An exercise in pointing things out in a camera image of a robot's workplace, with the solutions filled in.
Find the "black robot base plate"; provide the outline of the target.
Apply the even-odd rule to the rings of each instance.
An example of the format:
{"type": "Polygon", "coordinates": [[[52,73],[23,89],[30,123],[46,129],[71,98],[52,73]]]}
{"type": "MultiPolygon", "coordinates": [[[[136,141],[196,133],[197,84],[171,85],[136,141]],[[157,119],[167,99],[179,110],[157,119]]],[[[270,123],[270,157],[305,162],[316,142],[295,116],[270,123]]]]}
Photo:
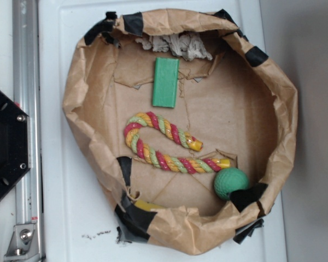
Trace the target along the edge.
{"type": "Polygon", "coordinates": [[[28,120],[0,90],[0,201],[30,170],[28,120]]]}

